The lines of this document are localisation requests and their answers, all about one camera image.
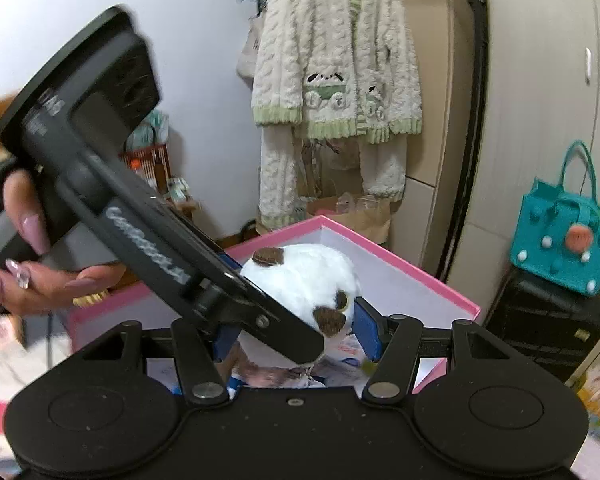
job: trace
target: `pink box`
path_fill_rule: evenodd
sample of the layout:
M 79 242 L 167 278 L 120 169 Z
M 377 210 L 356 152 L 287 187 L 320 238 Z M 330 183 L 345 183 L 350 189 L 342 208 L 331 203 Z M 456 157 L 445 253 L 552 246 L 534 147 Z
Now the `pink box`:
M 453 320 L 475 320 L 480 313 L 475 303 L 444 283 L 324 216 L 254 238 L 226 252 L 242 264 L 259 248 L 299 243 L 319 243 L 346 254 L 356 268 L 362 296 L 384 316 L 407 314 L 427 327 L 450 328 Z M 163 328 L 177 317 L 146 286 L 139 284 L 99 305 L 74 311 L 69 329 L 77 349 L 124 320 L 138 320 L 145 328 Z M 421 359 L 414 391 L 445 370 L 444 359 Z

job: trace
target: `brown plush ear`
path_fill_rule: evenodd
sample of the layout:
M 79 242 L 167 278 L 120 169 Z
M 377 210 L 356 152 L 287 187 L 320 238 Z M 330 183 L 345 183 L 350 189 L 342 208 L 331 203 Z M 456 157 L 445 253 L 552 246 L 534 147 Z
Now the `brown plush ear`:
M 285 263 L 285 250 L 277 247 L 262 247 L 253 253 L 253 263 L 261 267 L 273 267 Z
M 344 323 L 347 321 L 343 313 L 333 310 L 328 306 L 317 306 L 314 308 L 314 319 L 318 324 L 320 332 L 327 337 L 335 336 L 342 330 Z

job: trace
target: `white door handle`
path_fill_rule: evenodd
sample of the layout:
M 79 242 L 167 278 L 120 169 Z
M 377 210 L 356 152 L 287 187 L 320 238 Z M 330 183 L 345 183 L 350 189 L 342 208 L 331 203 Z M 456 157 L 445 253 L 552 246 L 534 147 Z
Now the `white door handle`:
M 585 50 L 585 54 L 586 54 L 586 62 L 587 62 L 587 66 L 586 66 L 586 74 L 585 74 L 585 83 L 587 83 L 587 85 L 591 84 L 591 65 L 593 63 L 593 56 L 591 54 L 591 51 L 587 48 Z

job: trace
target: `plush toy eye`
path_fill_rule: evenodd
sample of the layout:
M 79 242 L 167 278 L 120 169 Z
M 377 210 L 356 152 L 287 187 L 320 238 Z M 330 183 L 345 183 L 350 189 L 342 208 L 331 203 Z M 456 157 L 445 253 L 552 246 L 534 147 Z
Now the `plush toy eye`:
M 344 310 L 349 304 L 349 298 L 344 290 L 336 292 L 336 308 L 338 310 Z

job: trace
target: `plush toy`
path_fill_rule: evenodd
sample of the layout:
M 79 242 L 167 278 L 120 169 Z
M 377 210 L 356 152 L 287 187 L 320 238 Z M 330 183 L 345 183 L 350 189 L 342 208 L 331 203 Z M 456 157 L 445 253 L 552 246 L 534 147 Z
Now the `plush toy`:
M 319 244 L 262 248 L 241 274 L 320 332 L 325 354 L 350 332 L 360 284 L 351 261 L 337 250 Z M 314 385 L 310 372 L 315 363 L 296 364 L 246 332 L 238 343 L 234 375 L 248 385 Z

